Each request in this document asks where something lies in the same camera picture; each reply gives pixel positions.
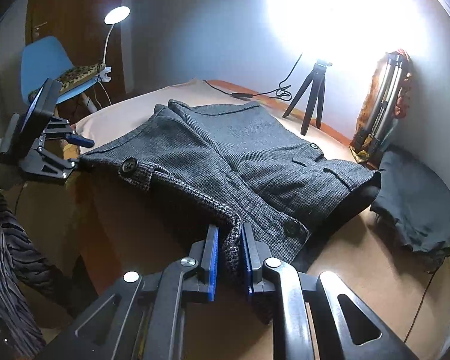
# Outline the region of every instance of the brown wooden door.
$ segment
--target brown wooden door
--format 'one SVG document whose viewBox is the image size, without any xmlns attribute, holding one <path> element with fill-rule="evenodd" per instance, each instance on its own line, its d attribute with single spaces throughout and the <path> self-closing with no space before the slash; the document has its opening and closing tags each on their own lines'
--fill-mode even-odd
<svg viewBox="0 0 450 360">
<path fill-rule="evenodd" d="M 26 43 L 53 35 L 74 65 L 87 66 L 101 62 L 110 28 L 104 23 L 104 18 L 119 5 L 121 0 L 29 0 Z M 109 74 L 112 80 L 104 83 L 104 86 L 112 103 L 116 103 L 125 97 L 119 24 L 113 29 L 108 42 L 107 66 L 112 67 Z M 108 104 L 102 88 L 96 85 L 95 90 L 100 103 Z M 94 98 L 92 89 L 87 90 L 87 94 Z M 75 102 L 65 102 L 64 106 L 70 108 L 75 106 Z"/>
</svg>

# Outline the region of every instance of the leopard print cushion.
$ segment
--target leopard print cushion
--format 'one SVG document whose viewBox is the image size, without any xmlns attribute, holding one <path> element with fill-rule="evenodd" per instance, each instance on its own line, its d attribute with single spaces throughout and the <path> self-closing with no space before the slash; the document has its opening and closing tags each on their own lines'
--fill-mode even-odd
<svg viewBox="0 0 450 360">
<path fill-rule="evenodd" d="M 62 83 L 62 89 L 60 89 L 59 95 L 63 95 L 65 92 L 70 91 L 73 88 L 90 80 L 92 77 L 99 74 L 103 69 L 105 69 L 105 64 L 91 64 L 90 66 L 75 66 L 68 69 L 61 74 L 60 77 L 56 78 L 57 81 Z M 40 88 L 34 89 L 28 94 L 29 102 L 32 102 L 35 95 L 39 93 Z"/>
</svg>

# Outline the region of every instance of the black button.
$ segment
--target black button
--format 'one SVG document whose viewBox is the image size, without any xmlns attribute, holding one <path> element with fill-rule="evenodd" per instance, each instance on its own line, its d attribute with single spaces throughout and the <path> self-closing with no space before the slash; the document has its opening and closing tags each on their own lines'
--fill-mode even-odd
<svg viewBox="0 0 450 360">
<path fill-rule="evenodd" d="M 137 162 L 136 158 L 130 157 L 130 158 L 126 159 L 122 163 L 122 168 L 121 168 L 122 173 L 127 175 L 127 174 L 135 172 L 135 170 L 137 169 L 137 165 L 138 165 L 138 162 Z"/>
<path fill-rule="evenodd" d="M 296 237 L 300 235 L 300 225 L 294 221 L 285 222 L 283 231 L 287 237 Z"/>
</svg>

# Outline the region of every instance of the tripod leg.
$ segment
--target tripod leg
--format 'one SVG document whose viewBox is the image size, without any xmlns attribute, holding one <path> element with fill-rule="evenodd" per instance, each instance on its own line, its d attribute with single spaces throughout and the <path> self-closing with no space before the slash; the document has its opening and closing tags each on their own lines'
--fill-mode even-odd
<svg viewBox="0 0 450 360">
<path fill-rule="evenodd" d="M 313 81 L 314 74 L 315 74 L 315 72 L 311 71 L 310 74 L 308 74 L 308 76 L 305 78 L 305 81 L 303 81 L 302 86 L 300 87 L 300 89 L 296 93 L 295 97 L 293 98 L 292 102 L 286 109 L 285 113 L 283 114 L 283 117 L 287 117 L 290 114 L 290 112 L 295 108 L 296 103 L 298 103 L 298 101 L 300 100 L 300 98 L 303 96 L 306 89 L 308 88 L 308 85 L 310 85 L 310 83 Z"/>
<path fill-rule="evenodd" d="M 315 104 L 317 103 L 318 93 L 323 82 L 324 76 L 315 76 L 312 83 L 312 89 L 310 91 L 310 97 L 308 97 L 308 104 L 306 105 L 305 117 L 303 118 L 302 128 L 300 134 L 306 135 L 310 121 L 312 120 L 313 111 L 315 110 Z"/>
<path fill-rule="evenodd" d="M 320 130 L 321 127 L 321 117 L 323 115 L 323 102 L 325 100 L 325 82 L 326 78 L 323 76 L 323 81 L 320 85 L 320 90 L 318 91 L 318 105 L 317 105 L 317 128 Z"/>
</svg>

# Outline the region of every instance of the chair backrest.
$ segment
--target chair backrest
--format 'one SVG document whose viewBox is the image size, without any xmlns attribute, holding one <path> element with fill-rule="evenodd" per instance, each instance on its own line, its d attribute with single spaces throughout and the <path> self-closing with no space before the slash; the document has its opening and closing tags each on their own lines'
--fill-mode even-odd
<svg viewBox="0 0 450 360">
<path fill-rule="evenodd" d="M 56 79 L 73 68 L 67 53 L 54 36 L 47 36 L 29 44 L 22 52 L 20 91 L 29 104 L 28 94 L 40 88 L 47 78 Z"/>
</svg>

